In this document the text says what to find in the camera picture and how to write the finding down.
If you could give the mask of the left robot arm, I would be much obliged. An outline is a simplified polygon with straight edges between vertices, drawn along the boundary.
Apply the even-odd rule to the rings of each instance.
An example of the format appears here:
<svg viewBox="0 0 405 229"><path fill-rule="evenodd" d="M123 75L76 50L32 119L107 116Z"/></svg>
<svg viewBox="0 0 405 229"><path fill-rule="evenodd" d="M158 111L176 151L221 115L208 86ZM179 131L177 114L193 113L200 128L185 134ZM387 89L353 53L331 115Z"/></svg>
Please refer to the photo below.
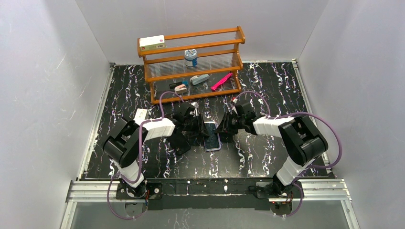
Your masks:
<svg viewBox="0 0 405 229"><path fill-rule="evenodd" d="M198 106L187 102L182 102L174 112L157 119L136 121L120 118L101 147L118 167L121 179L130 187L137 188L144 180L141 158L143 144L164 137L177 155L183 155L191 149L184 133L209 136Z"/></svg>

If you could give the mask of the black phone case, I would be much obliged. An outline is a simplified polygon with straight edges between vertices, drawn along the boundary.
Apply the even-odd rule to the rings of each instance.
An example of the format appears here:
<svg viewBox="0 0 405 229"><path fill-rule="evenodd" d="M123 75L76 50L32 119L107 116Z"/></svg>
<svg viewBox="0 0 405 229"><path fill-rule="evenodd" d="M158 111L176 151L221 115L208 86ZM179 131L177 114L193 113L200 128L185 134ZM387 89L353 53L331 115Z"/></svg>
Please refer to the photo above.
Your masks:
<svg viewBox="0 0 405 229"><path fill-rule="evenodd" d="M173 133L167 137L170 146L174 149L176 155L183 155L191 149L191 146L187 138L183 135L182 131Z"/></svg>

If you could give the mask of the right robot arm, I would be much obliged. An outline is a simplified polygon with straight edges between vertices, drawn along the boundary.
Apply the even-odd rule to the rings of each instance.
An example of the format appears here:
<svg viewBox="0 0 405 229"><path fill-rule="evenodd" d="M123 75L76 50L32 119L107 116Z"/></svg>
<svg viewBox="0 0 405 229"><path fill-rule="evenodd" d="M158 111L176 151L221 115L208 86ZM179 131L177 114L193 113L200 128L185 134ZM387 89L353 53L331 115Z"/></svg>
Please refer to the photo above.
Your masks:
<svg viewBox="0 0 405 229"><path fill-rule="evenodd" d="M224 114L216 133L235 135L240 129L253 135L271 135L283 141L288 156L272 177L272 189L283 190L291 186L296 177L329 148L327 140L307 114L276 118L257 115L247 104L236 104Z"/></svg>

